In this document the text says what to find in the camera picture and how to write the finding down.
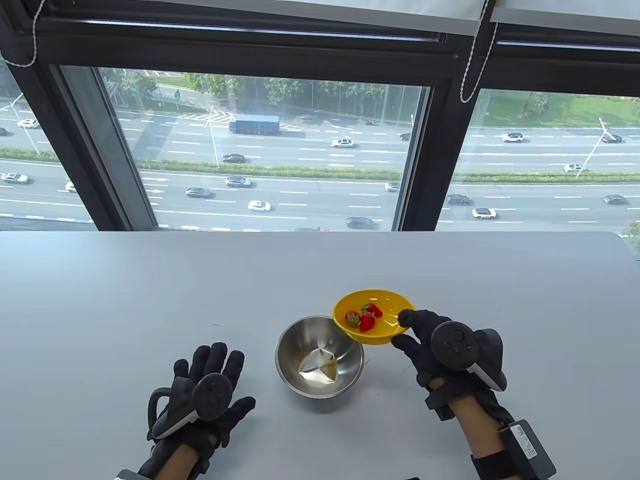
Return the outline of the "person's left hand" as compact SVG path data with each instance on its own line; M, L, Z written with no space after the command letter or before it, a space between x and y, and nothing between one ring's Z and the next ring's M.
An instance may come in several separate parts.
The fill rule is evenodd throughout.
M232 430L256 407L253 397L233 400L244 363L245 355L223 342L174 363L171 386L150 396L147 439L154 445L140 476L190 480L208 471L216 450L229 445Z

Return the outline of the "person's right hand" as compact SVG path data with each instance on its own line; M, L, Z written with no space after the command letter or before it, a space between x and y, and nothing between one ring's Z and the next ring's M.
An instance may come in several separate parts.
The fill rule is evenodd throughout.
M474 330L430 310L403 310L398 321L413 336L398 334L391 344L410 359L431 410L466 396L486 409L499 405L495 393L505 391L507 381L503 340L495 329Z

